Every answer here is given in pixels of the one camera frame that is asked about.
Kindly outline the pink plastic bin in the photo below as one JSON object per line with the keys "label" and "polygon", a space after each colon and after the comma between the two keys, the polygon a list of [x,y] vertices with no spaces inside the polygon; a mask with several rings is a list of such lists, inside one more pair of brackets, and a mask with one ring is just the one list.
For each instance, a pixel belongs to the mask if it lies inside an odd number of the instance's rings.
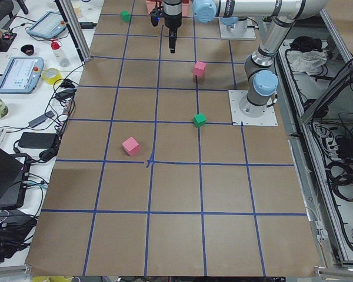
{"label": "pink plastic bin", "polygon": [[[151,11],[156,6],[156,1],[145,1],[145,3],[146,3],[147,11],[150,14]],[[182,16],[183,17],[187,17],[188,16],[189,8],[190,8],[191,3],[192,3],[192,1],[188,1],[188,0],[183,0],[182,1]]]}

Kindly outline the pink cube near centre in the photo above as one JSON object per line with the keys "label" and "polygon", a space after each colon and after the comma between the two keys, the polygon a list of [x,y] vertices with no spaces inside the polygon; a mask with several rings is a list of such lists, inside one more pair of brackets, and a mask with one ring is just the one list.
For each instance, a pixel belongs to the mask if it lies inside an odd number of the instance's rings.
{"label": "pink cube near centre", "polygon": [[205,68],[207,64],[205,62],[197,61],[194,65],[193,75],[202,78],[205,76]]}

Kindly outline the pink cube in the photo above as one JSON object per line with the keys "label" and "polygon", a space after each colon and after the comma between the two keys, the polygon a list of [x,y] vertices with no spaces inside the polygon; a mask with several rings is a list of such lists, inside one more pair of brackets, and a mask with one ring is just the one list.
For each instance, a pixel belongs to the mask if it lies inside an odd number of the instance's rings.
{"label": "pink cube", "polygon": [[205,76],[205,68],[207,64],[205,62],[197,61],[194,65],[193,75],[202,78]]}
{"label": "pink cube", "polygon": [[135,156],[140,151],[140,144],[131,136],[122,142],[122,148],[129,156]]}

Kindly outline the green cube far corner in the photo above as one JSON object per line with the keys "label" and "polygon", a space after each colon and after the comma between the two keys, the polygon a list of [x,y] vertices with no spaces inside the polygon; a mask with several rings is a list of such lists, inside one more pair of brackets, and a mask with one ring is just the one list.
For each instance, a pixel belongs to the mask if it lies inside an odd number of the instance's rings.
{"label": "green cube far corner", "polygon": [[129,22],[131,20],[131,14],[127,10],[121,11],[121,19],[124,22]]}

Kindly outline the green cube centre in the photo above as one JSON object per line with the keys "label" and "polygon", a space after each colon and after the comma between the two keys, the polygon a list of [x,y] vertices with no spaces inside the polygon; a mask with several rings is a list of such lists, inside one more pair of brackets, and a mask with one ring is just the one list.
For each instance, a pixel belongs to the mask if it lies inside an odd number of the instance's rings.
{"label": "green cube centre", "polygon": [[193,118],[193,123],[195,127],[201,127],[206,124],[206,117],[203,113],[196,114]]}

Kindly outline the red cap squeeze bottle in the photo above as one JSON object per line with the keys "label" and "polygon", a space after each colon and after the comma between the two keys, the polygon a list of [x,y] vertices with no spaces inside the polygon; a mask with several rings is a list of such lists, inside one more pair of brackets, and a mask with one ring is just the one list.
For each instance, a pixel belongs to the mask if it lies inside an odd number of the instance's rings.
{"label": "red cap squeeze bottle", "polygon": [[61,67],[65,68],[70,65],[70,61],[67,58],[65,52],[63,51],[61,44],[58,41],[56,40],[51,41],[51,49]]}

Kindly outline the pink cube front left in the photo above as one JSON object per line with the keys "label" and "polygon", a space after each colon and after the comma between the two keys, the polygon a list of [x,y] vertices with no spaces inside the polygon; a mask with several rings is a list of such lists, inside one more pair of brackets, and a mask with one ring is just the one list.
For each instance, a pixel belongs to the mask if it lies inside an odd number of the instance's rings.
{"label": "pink cube front left", "polygon": [[122,148],[129,156],[135,156],[140,151],[140,144],[131,136],[122,142]]}

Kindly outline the far teach pendant tablet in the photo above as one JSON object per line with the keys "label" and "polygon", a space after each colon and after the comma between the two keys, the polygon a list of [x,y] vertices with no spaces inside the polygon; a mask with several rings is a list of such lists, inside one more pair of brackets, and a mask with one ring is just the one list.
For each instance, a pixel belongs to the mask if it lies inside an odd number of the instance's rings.
{"label": "far teach pendant tablet", "polygon": [[59,12],[48,11],[32,26],[26,29],[27,34],[42,38],[53,39],[66,29],[66,24]]}

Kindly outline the teach pendant tablet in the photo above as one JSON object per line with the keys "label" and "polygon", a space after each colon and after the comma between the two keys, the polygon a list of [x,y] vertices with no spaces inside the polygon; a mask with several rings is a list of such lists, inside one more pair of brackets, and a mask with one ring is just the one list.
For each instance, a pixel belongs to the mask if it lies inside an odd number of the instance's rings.
{"label": "teach pendant tablet", "polygon": [[32,26],[26,29],[27,34],[42,38],[53,39],[66,29],[66,24],[59,12],[48,11]]}
{"label": "teach pendant tablet", "polygon": [[35,89],[44,68],[41,57],[13,57],[0,79],[1,94],[30,94]]}

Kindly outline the yellow tape roll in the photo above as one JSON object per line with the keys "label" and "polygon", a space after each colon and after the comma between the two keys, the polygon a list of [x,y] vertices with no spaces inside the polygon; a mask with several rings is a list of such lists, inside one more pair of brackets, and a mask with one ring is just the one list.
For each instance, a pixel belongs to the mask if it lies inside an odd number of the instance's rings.
{"label": "yellow tape roll", "polygon": [[41,76],[43,80],[49,85],[60,83],[62,80],[62,75],[56,68],[48,68],[43,70]]}

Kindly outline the black small bowl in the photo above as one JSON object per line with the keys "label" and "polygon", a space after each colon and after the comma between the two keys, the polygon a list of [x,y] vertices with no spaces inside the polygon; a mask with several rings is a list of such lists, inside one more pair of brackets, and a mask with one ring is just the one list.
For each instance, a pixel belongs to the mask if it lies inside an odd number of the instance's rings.
{"label": "black small bowl", "polygon": [[24,53],[25,55],[32,56],[34,54],[34,52],[35,52],[35,48],[34,48],[33,45],[27,44],[27,45],[23,45],[20,48],[20,51],[22,53]]}

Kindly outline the near teach pendant tablet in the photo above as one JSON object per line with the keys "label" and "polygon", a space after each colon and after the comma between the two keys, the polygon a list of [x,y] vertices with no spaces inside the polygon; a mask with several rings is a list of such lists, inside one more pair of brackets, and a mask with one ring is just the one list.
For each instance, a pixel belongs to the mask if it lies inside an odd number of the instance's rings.
{"label": "near teach pendant tablet", "polygon": [[35,89],[44,68],[41,57],[13,57],[0,79],[1,94],[30,94]]}

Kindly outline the black power brick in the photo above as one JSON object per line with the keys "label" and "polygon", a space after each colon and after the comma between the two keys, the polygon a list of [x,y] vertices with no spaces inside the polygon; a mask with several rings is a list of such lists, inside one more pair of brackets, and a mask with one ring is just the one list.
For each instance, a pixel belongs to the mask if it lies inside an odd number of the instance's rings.
{"label": "black power brick", "polygon": [[55,138],[55,133],[24,132],[18,146],[26,149],[49,149],[53,146]]}

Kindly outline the black laptop computer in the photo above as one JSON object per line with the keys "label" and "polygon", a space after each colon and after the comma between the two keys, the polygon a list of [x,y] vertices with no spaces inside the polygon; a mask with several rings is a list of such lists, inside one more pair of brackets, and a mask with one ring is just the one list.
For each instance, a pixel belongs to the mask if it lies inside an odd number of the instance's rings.
{"label": "black laptop computer", "polygon": [[26,153],[8,154],[0,148],[0,210],[23,206],[29,161],[30,156]]}

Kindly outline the aluminium frame post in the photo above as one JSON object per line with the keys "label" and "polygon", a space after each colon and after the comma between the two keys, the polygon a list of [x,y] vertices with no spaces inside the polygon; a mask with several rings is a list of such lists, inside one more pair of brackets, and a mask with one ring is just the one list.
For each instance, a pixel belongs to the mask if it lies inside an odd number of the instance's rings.
{"label": "aluminium frame post", "polygon": [[85,63],[90,61],[91,53],[88,44],[85,40],[82,28],[78,21],[78,18],[74,12],[72,3],[70,0],[55,0],[56,6],[67,25],[69,34],[74,43],[75,49],[78,53],[80,61]]}

